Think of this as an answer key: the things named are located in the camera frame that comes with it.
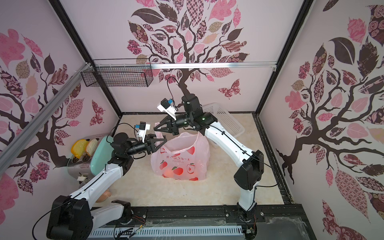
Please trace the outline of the pink printed plastic bag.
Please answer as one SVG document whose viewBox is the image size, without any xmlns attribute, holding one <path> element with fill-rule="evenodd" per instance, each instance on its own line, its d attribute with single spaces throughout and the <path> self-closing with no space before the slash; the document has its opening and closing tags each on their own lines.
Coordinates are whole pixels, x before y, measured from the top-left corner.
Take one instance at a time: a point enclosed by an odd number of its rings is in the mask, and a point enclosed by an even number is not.
<svg viewBox="0 0 384 240">
<path fill-rule="evenodd" d="M 175 180 L 203 181 L 207 178 L 210 156 L 205 136 L 183 132 L 151 155 L 151 167 L 158 176 L 163 177 L 165 171 L 172 170 Z"/>
</svg>

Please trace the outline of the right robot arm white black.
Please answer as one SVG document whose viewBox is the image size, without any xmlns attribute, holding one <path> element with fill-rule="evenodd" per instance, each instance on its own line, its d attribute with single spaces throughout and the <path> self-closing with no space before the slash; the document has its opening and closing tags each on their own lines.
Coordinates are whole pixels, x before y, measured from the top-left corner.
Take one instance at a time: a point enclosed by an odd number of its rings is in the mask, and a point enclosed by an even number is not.
<svg viewBox="0 0 384 240">
<path fill-rule="evenodd" d="M 264 173 L 264 155 L 260 150 L 253 151 L 233 137 L 211 113 L 205 112 L 198 97 L 187 94 L 182 97 L 185 113 L 177 114 L 173 100 L 163 99 L 158 110 L 167 113 L 158 126 L 157 132 L 179 134 L 179 129 L 190 126 L 192 130 L 218 145 L 238 167 L 234 180 L 241 188 L 237 203 L 241 219 L 251 221 L 256 214 L 256 189 Z"/>
</svg>

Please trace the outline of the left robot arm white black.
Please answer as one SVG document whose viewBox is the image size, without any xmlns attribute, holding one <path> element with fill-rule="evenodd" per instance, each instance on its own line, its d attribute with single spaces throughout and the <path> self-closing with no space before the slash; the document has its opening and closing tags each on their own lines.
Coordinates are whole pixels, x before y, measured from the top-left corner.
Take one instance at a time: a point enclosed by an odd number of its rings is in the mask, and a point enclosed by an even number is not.
<svg viewBox="0 0 384 240">
<path fill-rule="evenodd" d="M 161 149 L 167 139 L 148 135 L 144 142 L 129 138 L 126 133 L 114 136 L 111 159 L 104 169 L 87 184 L 69 196 L 55 199 L 50 212 L 47 238 L 51 240 L 86 240 L 92 231 L 124 214 L 130 214 L 129 203 L 114 201 L 106 207 L 92 207 L 102 194 L 131 168 L 136 154 L 152 154 Z"/>
</svg>

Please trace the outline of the mint green cutting board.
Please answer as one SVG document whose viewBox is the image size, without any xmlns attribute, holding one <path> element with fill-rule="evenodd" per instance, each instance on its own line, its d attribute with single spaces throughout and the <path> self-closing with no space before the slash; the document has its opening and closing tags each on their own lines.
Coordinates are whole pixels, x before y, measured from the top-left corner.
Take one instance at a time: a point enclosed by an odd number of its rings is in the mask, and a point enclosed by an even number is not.
<svg viewBox="0 0 384 240">
<path fill-rule="evenodd" d="M 105 165 L 108 163 L 108 161 L 112 157 L 112 152 L 114 148 L 111 146 L 111 143 L 113 142 L 113 137 L 111 136 L 104 136 L 100 141 L 96 148 L 96 151 L 91 159 L 91 173 L 96 176 L 98 175 L 102 170 L 105 169 Z"/>
</svg>

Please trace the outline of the pale bread slice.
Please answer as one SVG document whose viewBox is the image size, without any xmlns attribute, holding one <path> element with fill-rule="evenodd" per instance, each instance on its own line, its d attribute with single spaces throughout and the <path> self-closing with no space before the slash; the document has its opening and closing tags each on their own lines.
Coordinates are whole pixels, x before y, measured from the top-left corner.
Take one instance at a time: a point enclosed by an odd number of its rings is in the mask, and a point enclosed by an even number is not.
<svg viewBox="0 0 384 240">
<path fill-rule="evenodd" d="M 86 147 L 86 153 L 89 157 L 92 157 L 98 147 L 99 139 L 92 139 L 89 141 Z"/>
</svg>

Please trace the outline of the white perforated plastic basket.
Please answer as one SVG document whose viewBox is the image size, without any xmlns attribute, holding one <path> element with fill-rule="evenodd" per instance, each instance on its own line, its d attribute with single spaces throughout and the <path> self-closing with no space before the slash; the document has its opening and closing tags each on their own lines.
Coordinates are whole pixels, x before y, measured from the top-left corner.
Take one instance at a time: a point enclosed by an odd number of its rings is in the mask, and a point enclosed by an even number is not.
<svg viewBox="0 0 384 240">
<path fill-rule="evenodd" d="M 218 103 L 203 106 L 203 111 L 215 116 L 221 125 L 235 138 L 245 132 L 243 125 Z"/>
</svg>

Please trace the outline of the pink cup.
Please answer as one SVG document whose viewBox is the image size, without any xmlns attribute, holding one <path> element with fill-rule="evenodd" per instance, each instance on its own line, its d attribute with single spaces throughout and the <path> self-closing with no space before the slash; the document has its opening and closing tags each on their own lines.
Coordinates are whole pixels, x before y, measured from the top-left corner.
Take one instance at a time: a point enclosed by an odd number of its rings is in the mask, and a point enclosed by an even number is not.
<svg viewBox="0 0 384 240">
<path fill-rule="evenodd" d="M 97 199 L 97 203 L 102 203 L 106 201 L 109 197 L 111 197 L 111 192 L 109 190 L 106 190 L 104 193 L 101 194 L 101 196 Z"/>
</svg>

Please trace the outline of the yellow toast slice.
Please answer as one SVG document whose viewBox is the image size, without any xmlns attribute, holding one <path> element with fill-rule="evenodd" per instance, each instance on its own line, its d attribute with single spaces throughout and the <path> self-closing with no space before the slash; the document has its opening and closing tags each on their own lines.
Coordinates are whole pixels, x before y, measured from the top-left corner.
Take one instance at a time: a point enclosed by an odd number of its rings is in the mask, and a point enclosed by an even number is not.
<svg viewBox="0 0 384 240">
<path fill-rule="evenodd" d="M 78 140 L 71 148 L 71 153 L 77 158 L 80 159 L 82 155 L 86 152 L 89 141 L 85 139 Z"/>
</svg>

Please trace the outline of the silver toaster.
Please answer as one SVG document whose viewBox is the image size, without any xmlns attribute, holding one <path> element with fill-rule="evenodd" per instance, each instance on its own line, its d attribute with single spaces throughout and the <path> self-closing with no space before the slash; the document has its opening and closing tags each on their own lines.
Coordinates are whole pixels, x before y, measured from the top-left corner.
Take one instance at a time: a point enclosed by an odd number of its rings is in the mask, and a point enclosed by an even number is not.
<svg viewBox="0 0 384 240">
<path fill-rule="evenodd" d="M 92 139 L 99 139 L 100 141 L 102 138 L 101 136 L 94 136 L 93 138 L 85 140 L 90 141 Z M 77 159 L 72 154 L 67 164 L 67 171 L 69 175 L 75 179 L 83 178 L 85 180 L 90 180 L 91 178 L 93 178 L 94 175 L 91 173 L 90 169 L 91 159 L 92 157 L 89 157 L 86 152 L 82 155 L 80 159 Z"/>
</svg>

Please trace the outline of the aluminium rail left wall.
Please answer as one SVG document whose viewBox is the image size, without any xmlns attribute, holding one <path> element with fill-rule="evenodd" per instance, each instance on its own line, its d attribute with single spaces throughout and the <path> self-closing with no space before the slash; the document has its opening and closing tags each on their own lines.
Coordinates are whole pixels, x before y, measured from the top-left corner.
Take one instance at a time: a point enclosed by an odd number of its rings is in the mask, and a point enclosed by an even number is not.
<svg viewBox="0 0 384 240">
<path fill-rule="evenodd" d="M 36 136 L 44 124 L 54 114 L 57 108 L 64 102 L 66 97 L 76 88 L 81 82 L 81 72 L 91 68 L 90 63 L 84 65 L 76 71 L 76 73 L 68 80 L 68 82 L 53 96 L 53 98 L 42 108 L 41 111 L 27 124 L 22 132 L 12 141 L 1 154 L 1 174 L 3 174 L 11 163 L 25 149 L 28 143 Z"/>
</svg>

